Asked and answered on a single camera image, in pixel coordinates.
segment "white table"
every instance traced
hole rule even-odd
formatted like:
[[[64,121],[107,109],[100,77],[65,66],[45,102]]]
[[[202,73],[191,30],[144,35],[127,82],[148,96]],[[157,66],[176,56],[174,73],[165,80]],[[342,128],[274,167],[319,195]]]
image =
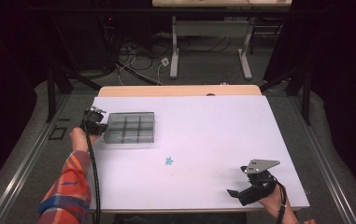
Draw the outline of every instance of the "white table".
[[[227,192],[250,186],[240,166],[251,159],[280,161],[269,171],[287,187],[292,208],[309,207],[271,108],[264,96],[249,87],[250,95],[234,95],[238,91],[222,95],[219,92],[229,88],[215,86],[211,93],[217,92],[216,96],[205,96],[211,87],[182,87],[193,90],[185,96],[176,96],[178,87],[171,87],[172,93],[165,91],[167,87],[144,87],[144,96],[137,96],[141,87],[130,87],[134,97],[126,96],[123,87],[109,90],[122,96],[105,97],[110,94],[101,91],[99,95],[104,97],[96,97],[93,105],[107,113],[155,114],[152,144],[108,145],[103,139],[96,143],[101,210],[188,213],[262,209],[258,203],[243,207]],[[157,90],[166,96],[148,96]],[[167,158],[173,160],[172,165],[165,164]],[[91,169],[88,180],[93,190]],[[90,208],[95,208],[95,199]]]
[[[152,0],[154,7],[278,7],[289,8],[292,0]],[[177,21],[172,17],[171,78],[178,77],[178,35],[207,35],[244,37],[242,49],[238,49],[245,79],[252,79],[247,52],[252,35],[254,18],[247,21]]]

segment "table leg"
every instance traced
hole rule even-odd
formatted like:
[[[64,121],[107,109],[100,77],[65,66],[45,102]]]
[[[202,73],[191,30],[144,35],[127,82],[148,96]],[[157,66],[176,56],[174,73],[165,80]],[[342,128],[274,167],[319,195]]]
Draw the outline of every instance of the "table leg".
[[[249,18],[248,27],[247,27],[247,31],[246,31],[246,34],[245,34],[244,47],[243,47],[243,49],[239,49],[238,50],[239,61],[241,62],[242,71],[244,72],[244,77],[247,80],[251,80],[252,79],[252,75],[251,75],[251,72],[250,72],[248,59],[247,59],[247,53],[248,53],[248,49],[249,49],[249,42],[250,42],[250,39],[251,39],[251,36],[252,36],[254,19],[255,18]]]
[[[178,77],[178,34],[177,34],[177,18],[172,17],[172,62],[171,62],[171,78]]]

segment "red plaid shirt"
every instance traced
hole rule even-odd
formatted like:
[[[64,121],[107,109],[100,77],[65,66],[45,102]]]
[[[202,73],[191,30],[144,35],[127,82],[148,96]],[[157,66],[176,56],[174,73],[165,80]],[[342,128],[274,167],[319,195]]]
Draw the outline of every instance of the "red plaid shirt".
[[[86,223],[91,191],[86,180],[90,155],[73,151],[62,175],[38,207],[39,223]]]

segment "small blue object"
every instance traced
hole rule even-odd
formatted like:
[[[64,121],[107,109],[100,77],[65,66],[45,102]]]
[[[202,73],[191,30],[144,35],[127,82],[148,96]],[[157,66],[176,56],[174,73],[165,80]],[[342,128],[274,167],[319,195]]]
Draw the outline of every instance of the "small blue object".
[[[169,157],[169,158],[166,158],[166,162],[165,162],[165,165],[172,165],[172,159]]]

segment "gray floor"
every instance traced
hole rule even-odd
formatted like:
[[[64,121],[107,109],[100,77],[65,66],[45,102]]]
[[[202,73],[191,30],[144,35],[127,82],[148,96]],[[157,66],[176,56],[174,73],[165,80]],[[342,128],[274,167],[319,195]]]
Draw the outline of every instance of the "gray floor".
[[[181,40],[182,49],[190,43],[190,49],[210,49],[222,37],[192,37]],[[229,84],[261,84],[263,74],[275,44],[275,38],[257,36],[254,54],[249,56],[253,80],[242,76],[237,49],[242,47],[239,39],[233,39],[222,52],[181,51],[178,78],[170,79],[168,66],[160,70],[160,80],[164,85],[208,85],[226,82]],[[216,49],[223,49],[228,37]],[[161,42],[154,48],[153,55],[164,52]],[[153,65],[140,73],[157,79],[159,61],[167,57],[170,50],[153,59]],[[136,57],[136,68],[150,64],[148,58]],[[121,71],[121,82],[117,71],[106,77],[94,80],[101,85],[146,85],[141,80]],[[5,166],[0,172],[0,223],[36,223],[36,208],[50,185],[60,174],[65,158],[70,152],[69,139],[47,140],[54,125],[67,130],[77,126],[82,111],[92,104],[97,94],[82,83],[72,80],[73,94],[59,95],[59,113],[51,124],[46,124],[47,86],[36,88],[37,105],[19,143],[14,147]],[[305,189],[311,207],[300,210],[300,219],[315,218],[317,223],[356,223],[356,181],[347,166],[335,152],[331,143],[322,100],[312,93],[310,119],[312,126],[304,124],[299,115],[300,95],[287,97],[284,94],[286,82],[271,88],[263,94],[271,105],[278,127],[282,133],[293,163]],[[112,215],[103,215],[102,223],[111,223]],[[274,223],[265,212],[248,213],[248,223]]]

